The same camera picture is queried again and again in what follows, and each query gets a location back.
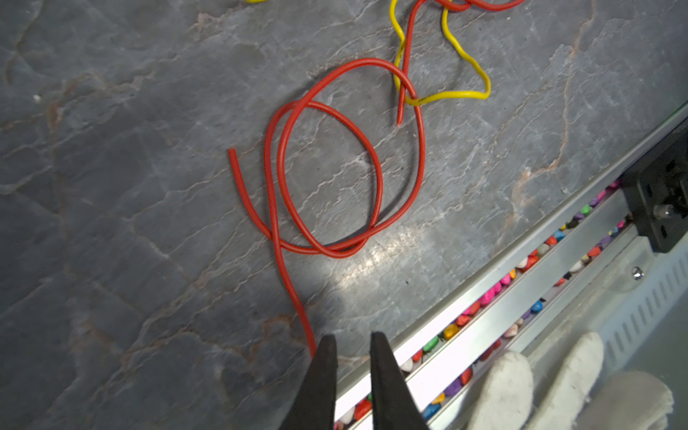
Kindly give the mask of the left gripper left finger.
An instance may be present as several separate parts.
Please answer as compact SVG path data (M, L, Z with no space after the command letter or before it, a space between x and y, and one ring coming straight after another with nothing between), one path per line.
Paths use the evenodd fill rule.
M290 411L280 429L333 430L337 384L335 336L322 337Z

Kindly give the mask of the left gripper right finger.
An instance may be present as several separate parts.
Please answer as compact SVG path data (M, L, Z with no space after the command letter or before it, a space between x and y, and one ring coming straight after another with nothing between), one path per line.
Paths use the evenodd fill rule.
M374 429L424 429L429 427L417 408L387 337L371 334L371 386Z

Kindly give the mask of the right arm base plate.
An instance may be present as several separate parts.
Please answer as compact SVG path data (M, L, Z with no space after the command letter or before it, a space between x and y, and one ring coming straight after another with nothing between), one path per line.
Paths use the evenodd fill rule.
M666 254L687 233L687 122L666 134L621 176L641 236Z

